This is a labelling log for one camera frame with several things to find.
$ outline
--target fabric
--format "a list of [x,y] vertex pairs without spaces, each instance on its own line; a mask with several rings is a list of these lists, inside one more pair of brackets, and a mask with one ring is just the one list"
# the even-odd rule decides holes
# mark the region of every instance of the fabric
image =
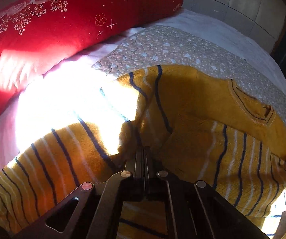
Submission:
[[183,0],[19,0],[0,12],[0,113],[62,59],[135,25],[168,17]]
[[[118,92],[122,98],[114,96]],[[74,124],[53,129],[0,172],[0,226],[6,230],[17,233],[85,181],[107,180],[137,144],[150,146],[179,178],[205,180],[259,227],[286,189],[286,129],[270,105],[233,80],[158,65],[106,82],[88,96],[93,103],[71,112]],[[120,238],[142,229],[163,236],[164,223],[155,227],[137,218],[148,208],[129,208]],[[159,218],[162,207],[156,209]]]

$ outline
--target mattress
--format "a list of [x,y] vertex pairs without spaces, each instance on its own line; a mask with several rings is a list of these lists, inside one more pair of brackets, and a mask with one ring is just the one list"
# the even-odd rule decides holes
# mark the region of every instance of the mattress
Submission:
[[236,79],[247,93],[273,105],[286,125],[286,80],[270,55],[221,21],[182,9],[83,50],[32,82],[0,116],[0,170],[51,128],[70,124],[71,105],[84,109],[91,88],[158,63],[191,65],[214,77]]

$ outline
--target red pillow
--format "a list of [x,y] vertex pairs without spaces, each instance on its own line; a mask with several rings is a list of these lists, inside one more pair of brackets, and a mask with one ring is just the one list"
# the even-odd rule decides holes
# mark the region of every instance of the red pillow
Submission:
[[0,12],[0,114],[9,99],[61,60],[183,0],[19,0]]

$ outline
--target striped sweater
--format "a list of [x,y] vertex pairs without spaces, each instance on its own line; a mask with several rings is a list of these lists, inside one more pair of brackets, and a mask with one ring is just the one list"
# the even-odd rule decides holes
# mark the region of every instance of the striped sweater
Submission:
[[[106,82],[89,98],[83,110],[71,110],[70,125],[52,129],[0,171],[0,226],[10,233],[81,183],[106,181],[138,144],[179,178],[205,180],[259,227],[276,200],[286,203],[286,128],[233,80],[155,66]],[[125,203],[118,237],[163,238],[164,216],[159,202]]]

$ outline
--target metal rivet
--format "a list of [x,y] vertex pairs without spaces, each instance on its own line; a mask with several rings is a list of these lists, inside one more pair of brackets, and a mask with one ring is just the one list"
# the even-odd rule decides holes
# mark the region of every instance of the metal rivet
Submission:
[[88,190],[90,190],[92,188],[93,188],[93,184],[90,183],[90,182],[84,182],[82,184],[82,189],[85,190],[85,191],[88,191]]
[[196,183],[196,186],[199,188],[205,188],[206,187],[206,182],[205,181],[198,181]]
[[123,178],[127,178],[127,177],[130,177],[132,174],[129,172],[129,171],[122,171],[121,172],[121,176]]
[[159,177],[166,177],[167,175],[168,175],[168,172],[167,171],[159,171],[158,172],[158,175],[159,175]]

